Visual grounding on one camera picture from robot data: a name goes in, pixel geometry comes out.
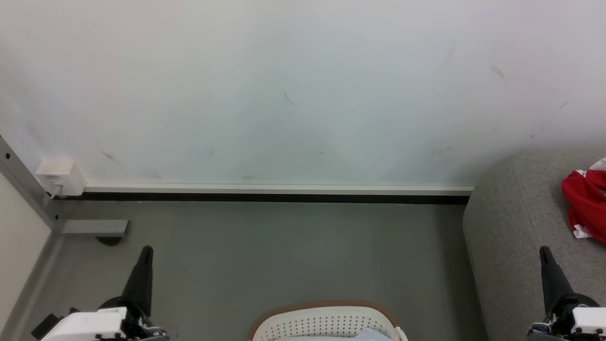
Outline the grey metal frame post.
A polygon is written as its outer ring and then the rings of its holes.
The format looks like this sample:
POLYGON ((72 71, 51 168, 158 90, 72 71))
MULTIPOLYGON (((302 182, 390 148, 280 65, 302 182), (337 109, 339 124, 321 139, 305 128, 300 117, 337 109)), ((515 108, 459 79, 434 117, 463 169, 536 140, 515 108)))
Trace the grey metal frame post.
POLYGON ((52 233, 61 234, 63 232, 64 219, 58 203, 51 199, 51 196, 1 135, 0 173, 8 179, 37 215, 50 227, 52 233))

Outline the light blue garment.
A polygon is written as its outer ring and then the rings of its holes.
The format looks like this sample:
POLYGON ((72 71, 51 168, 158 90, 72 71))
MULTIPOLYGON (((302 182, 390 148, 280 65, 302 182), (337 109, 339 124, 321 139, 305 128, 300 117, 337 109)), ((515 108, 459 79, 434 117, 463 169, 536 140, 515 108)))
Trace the light blue garment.
POLYGON ((316 335, 284 337, 275 341, 392 341, 392 339, 370 328, 362 328, 361 332, 354 337, 316 335))

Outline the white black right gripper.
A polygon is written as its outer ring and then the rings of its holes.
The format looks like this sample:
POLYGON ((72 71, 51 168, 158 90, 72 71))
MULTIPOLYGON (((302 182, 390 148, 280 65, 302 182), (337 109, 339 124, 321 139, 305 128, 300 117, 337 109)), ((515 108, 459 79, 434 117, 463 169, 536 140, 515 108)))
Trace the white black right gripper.
POLYGON ((545 319, 527 341, 606 341, 606 308, 573 289, 548 246, 539 250, 545 319))

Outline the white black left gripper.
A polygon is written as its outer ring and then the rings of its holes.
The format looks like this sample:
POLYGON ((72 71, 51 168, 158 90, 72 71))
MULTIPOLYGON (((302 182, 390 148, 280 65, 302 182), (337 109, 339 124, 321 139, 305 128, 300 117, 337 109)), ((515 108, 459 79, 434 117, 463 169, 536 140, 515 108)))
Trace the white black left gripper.
POLYGON ((150 320, 153 254, 144 246, 123 290, 97 311, 70 309, 42 341, 169 341, 166 330, 150 320))

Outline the grey fabric sofa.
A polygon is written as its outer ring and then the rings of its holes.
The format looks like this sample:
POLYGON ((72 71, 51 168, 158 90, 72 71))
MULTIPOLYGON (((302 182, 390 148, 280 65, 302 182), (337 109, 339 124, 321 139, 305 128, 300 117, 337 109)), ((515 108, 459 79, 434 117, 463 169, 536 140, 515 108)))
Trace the grey fabric sofa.
POLYGON ((525 341, 545 317, 539 249, 548 246, 572 288, 606 306, 606 245, 575 238, 561 183, 606 157, 606 146, 524 150, 476 184, 463 233, 489 341, 525 341))

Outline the grey metal frame foot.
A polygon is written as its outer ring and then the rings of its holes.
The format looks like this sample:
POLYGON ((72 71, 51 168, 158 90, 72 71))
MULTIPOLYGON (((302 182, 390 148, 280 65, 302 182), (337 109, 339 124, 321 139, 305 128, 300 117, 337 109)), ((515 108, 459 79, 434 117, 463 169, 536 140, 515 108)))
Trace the grey metal frame foot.
POLYGON ((127 233, 129 220, 115 219, 68 219, 63 223, 64 235, 92 237, 123 237, 127 233))

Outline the white perforated laundry basket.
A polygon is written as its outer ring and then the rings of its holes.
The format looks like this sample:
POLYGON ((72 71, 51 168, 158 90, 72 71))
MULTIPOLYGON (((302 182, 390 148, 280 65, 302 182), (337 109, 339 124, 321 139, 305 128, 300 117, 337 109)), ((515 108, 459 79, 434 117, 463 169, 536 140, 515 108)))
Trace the white perforated laundry basket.
POLYGON ((380 332, 392 341, 409 341, 388 309, 363 300, 320 301, 273 309, 255 321, 247 341, 316 335, 354 337, 362 328, 380 332))

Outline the cream partition panel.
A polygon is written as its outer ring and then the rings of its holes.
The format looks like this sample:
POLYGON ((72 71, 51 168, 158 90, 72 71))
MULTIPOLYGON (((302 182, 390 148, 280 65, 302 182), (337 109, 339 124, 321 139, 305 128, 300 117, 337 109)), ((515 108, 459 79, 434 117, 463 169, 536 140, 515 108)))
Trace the cream partition panel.
POLYGON ((0 173, 0 334, 51 231, 0 173))

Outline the red and white garment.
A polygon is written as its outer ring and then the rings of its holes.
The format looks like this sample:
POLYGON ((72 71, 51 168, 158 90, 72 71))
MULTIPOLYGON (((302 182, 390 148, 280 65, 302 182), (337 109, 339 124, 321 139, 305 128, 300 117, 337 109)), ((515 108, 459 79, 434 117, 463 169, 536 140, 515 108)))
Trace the red and white garment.
POLYGON ((570 204, 568 221, 576 238, 593 238, 606 245, 606 157, 589 169, 575 170, 562 181, 570 204))

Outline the white black baseboard strip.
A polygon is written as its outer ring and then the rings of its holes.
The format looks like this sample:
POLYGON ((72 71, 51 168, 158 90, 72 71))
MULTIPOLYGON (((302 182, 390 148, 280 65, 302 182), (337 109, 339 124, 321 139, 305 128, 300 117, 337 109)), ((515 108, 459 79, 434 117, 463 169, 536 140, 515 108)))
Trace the white black baseboard strip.
POLYGON ((90 183, 80 199, 465 205, 472 186, 90 183))

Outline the white wall outlet box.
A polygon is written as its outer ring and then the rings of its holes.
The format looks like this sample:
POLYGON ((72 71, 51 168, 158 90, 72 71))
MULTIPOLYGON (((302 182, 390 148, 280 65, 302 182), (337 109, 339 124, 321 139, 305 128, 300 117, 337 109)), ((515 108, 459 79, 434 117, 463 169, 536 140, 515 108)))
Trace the white wall outlet box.
POLYGON ((71 158, 47 158, 39 164, 36 176, 51 197, 80 196, 87 180, 80 166, 71 158))

